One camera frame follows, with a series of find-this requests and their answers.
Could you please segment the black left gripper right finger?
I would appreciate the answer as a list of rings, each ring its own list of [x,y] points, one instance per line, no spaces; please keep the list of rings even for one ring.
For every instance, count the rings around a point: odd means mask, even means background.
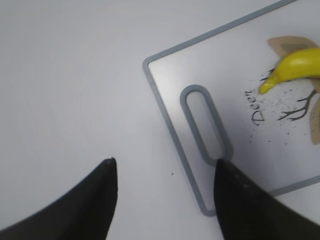
[[[226,240],[318,240],[320,226],[272,197],[230,161],[215,167],[214,205]]]

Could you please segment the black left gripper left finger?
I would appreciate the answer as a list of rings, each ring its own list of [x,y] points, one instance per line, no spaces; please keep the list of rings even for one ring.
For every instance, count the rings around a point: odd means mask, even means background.
[[[103,160],[65,195],[0,232],[2,240],[105,240],[118,200],[115,158]]]

